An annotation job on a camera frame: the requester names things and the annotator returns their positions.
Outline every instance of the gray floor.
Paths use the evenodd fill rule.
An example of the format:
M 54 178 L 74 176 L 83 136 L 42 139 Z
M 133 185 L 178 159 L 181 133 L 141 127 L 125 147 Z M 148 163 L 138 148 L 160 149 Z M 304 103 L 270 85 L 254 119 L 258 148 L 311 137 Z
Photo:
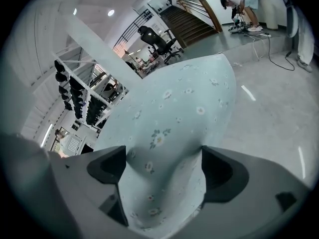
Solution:
M 237 101 L 219 147 L 275 161 L 312 187 L 319 170 L 317 64 L 312 62 L 314 71 L 310 74 L 296 64 L 295 54 L 290 56 L 296 68 L 293 72 L 271 63 L 268 53 L 256 61 L 252 45 L 244 45 L 253 40 L 243 34 L 230 34 L 228 27 L 223 28 L 222 34 L 210 36 L 187 47 L 182 58 L 173 58 L 170 64 L 226 51 L 225 55 L 236 75 Z M 272 35 L 272 49 L 276 45 L 282 46 L 278 42 L 283 38 L 273 38 L 284 37 L 284 31 L 267 32 Z M 262 54 L 261 44 L 255 43 L 255 47 Z M 288 44 L 282 50 L 290 47 L 291 44 Z M 277 52 L 271 52 L 272 60 L 292 68 L 285 60 L 287 52 Z M 250 62 L 239 64 L 238 58 L 247 53 L 251 53 Z M 242 89 L 243 85 L 253 94 L 255 101 Z

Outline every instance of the wooden stair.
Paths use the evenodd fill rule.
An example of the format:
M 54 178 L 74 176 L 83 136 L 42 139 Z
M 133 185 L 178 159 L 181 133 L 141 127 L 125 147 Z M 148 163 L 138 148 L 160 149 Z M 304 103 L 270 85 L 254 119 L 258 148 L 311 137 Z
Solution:
M 198 17 L 173 5 L 160 15 L 173 26 L 187 46 L 218 33 Z

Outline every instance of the sneaker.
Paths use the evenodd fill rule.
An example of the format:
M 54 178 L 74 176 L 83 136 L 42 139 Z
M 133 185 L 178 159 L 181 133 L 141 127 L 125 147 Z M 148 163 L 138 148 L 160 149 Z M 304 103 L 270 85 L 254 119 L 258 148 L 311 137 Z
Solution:
M 304 68 L 307 72 L 311 73 L 313 69 L 311 68 L 310 65 L 307 65 L 306 63 L 302 62 L 300 59 L 297 61 L 297 64 L 301 67 Z
M 247 29 L 249 32 L 260 32 L 261 29 L 259 26 L 251 26 Z

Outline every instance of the light blue floral fabric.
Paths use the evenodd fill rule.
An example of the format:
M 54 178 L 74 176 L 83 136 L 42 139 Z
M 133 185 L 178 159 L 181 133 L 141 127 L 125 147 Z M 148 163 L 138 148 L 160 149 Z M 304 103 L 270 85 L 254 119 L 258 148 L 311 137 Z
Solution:
M 151 238 L 177 230 L 203 200 L 203 145 L 219 143 L 236 81 L 224 55 L 161 68 L 125 96 L 95 150 L 127 147 L 119 190 L 129 228 Z

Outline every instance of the fluorescent light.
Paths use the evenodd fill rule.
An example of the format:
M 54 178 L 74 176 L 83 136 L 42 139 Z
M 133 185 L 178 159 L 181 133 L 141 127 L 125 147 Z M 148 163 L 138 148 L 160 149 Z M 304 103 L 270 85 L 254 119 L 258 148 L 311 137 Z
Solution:
M 256 101 L 256 99 L 254 98 L 254 96 L 253 96 L 253 94 L 243 85 L 243 86 L 241 86 L 242 87 L 242 89 L 249 95 L 249 97 L 250 97 L 250 99 L 252 100 L 252 101 Z
M 110 16 L 112 16 L 114 14 L 114 10 L 110 10 L 109 12 L 108 12 L 108 16 L 110 17 Z
M 303 179 L 306 177 L 306 168 L 305 168 L 305 161 L 304 161 L 304 155 L 303 155 L 303 150 L 301 147 L 298 147 L 299 151 L 299 157 L 300 157 L 300 162 L 301 162 L 301 169 L 303 171 Z
M 49 132 L 50 132 L 50 130 L 51 130 L 52 127 L 53 127 L 53 124 L 50 124 L 50 126 L 49 126 L 49 128 L 48 128 L 48 130 L 47 130 L 47 132 L 45 133 L 45 136 L 44 136 L 44 138 L 43 138 L 43 141 L 42 141 L 42 144 L 41 144 L 41 148 L 44 146 L 44 142 L 45 142 L 46 138 L 48 137 L 48 134 L 49 134 Z

